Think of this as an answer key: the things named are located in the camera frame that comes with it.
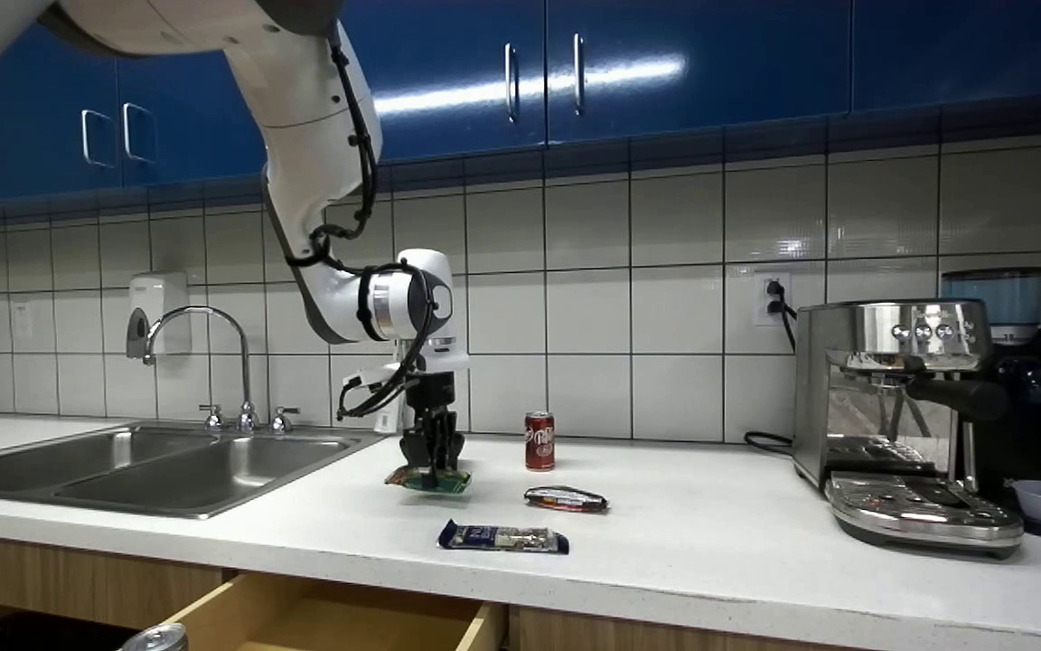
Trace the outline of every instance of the drip tray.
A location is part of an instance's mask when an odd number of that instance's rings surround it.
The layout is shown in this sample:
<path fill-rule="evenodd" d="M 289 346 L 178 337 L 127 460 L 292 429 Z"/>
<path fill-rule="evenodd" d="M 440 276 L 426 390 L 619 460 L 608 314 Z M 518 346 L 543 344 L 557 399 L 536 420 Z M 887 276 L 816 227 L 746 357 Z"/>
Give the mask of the drip tray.
<path fill-rule="evenodd" d="M 1004 558 L 1024 539 L 1020 519 L 955 487 L 946 478 L 832 474 L 825 498 L 849 536 L 883 545 Z"/>

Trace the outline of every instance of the open drawer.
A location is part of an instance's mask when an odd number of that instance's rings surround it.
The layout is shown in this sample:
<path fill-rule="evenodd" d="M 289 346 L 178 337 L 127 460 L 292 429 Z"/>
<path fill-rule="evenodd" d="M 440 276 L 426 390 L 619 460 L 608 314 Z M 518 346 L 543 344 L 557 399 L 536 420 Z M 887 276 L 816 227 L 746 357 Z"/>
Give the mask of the open drawer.
<path fill-rule="evenodd" d="M 238 577 L 178 613 L 183 651 L 498 651 L 501 609 Z"/>

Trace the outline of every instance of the kitchen counter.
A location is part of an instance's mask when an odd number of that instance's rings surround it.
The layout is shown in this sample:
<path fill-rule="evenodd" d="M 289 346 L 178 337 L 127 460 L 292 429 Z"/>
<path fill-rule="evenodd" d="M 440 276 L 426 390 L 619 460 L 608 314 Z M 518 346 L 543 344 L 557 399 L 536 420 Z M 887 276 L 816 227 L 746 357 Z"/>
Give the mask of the kitchen counter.
<path fill-rule="evenodd" d="M 0 444 L 98 429 L 0 420 Z M 302 577 L 854 649 L 1041 649 L 1041 539 L 1008 562 L 849 539 L 784 455 L 743 450 L 557 444 L 526 474 L 519 442 L 472 438 L 462 496 L 381 486 L 398 442 L 345 455 L 209 521 L 0 502 L 0 539 L 180 565 Z M 608 519 L 524 505 L 579 486 Z M 557 530 L 567 558 L 440 550 L 443 521 Z"/>

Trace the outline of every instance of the red can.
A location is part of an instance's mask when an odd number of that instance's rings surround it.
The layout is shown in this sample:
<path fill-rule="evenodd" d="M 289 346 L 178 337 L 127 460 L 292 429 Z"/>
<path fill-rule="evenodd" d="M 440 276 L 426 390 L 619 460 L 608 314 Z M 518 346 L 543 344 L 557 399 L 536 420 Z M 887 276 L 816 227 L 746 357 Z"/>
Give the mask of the red can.
<path fill-rule="evenodd" d="M 557 426 L 552 414 L 524 414 L 524 466 L 552 470 L 557 466 Z"/>

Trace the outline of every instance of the cabinet door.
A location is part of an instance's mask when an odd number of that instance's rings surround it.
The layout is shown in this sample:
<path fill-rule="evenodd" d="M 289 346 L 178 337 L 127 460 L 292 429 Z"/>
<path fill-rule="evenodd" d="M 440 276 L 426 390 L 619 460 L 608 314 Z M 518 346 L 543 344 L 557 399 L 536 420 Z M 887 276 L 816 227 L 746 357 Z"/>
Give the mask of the cabinet door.
<path fill-rule="evenodd" d="M 224 55 L 116 59 L 116 188 L 187 188 L 262 174 L 261 129 Z"/>
<path fill-rule="evenodd" d="M 381 164 L 543 141 L 543 0 L 363 0 L 343 26 L 377 94 Z"/>
<path fill-rule="evenodd" d="M 1041 99 L 1041 0 L 855 0 L 855 109 Z"/>
<path fill-rule="evenodd" d="M 0 200 L 104 180 L 116 170 L 112 121 L 104 68 L 27 28 L 0 59 Z"/>
<path fill-rule="evenodd" d="M 849 109 L 849 0 L 563 0 L 550 138 L 637 138 Z"/>

